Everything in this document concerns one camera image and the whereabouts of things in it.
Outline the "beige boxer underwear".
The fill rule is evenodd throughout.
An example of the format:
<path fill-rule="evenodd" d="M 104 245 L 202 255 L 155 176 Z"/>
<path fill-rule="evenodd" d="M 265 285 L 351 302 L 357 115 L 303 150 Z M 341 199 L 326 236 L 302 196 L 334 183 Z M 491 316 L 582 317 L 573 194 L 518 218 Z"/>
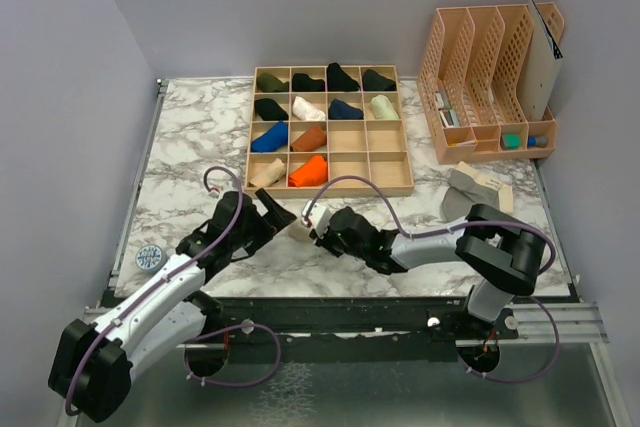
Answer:
<path fill-rule="evenodd" d="M 297 219 L 287 228 L 287 234 L 302 243 L 312 243 L 311 227 L 308 226 L 303 220 Z"/>

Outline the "grey underwear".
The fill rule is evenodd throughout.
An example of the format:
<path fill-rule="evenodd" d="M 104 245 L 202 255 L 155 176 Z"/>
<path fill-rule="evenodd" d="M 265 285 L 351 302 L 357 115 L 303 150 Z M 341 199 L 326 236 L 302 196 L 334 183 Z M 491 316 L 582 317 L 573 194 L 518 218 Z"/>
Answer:
<path fill-rule="evenodd" d="M 499 190 L 502 183 L 485 174 L 471 174 L 454 169 L 448 179 L 441 213 L 443 218 L 454 221 L 466 217 L 475 204 L 485 204 L 498 209 L 500 207 Z"/>

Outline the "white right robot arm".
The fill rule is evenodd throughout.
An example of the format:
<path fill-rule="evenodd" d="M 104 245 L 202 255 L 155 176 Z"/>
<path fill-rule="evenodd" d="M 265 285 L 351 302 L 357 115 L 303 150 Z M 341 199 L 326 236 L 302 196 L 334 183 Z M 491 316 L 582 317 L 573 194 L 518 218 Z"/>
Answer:
<path fill-rule="evenodd" d="M 334 213 L 309 201 L 302 225 L 313 243 L 336 257 L 358 258 L 384 275 L 406 273 L 428 264 L 464 262 L 482 277 L 459 314 L 461 330 L 481 338 L 491 331 L 503 308 L 517 296 L 534 293 L 546 250 L 546 235 L 486 204 L 468 215 L 423 233 L 378 229 L 352 208 Z"/>

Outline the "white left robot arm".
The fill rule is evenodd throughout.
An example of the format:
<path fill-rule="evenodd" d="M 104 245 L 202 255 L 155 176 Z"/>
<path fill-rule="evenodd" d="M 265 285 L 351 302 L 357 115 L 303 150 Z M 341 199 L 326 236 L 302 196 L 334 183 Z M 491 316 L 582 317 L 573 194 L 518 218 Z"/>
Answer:
<path fill-rule="evenodd" d="M 183 238 L 136 293 L 90 323 L 67 325 L 48 379 L 67 415 L 108 419 L 136 378 L 171 349 L 194 338 L 214 339 L 222 306 L 202 287 L 236 252 L 253 256 L 295 219 L 263 189 L 255 198 L 228 191 L 212 217 Z"/>

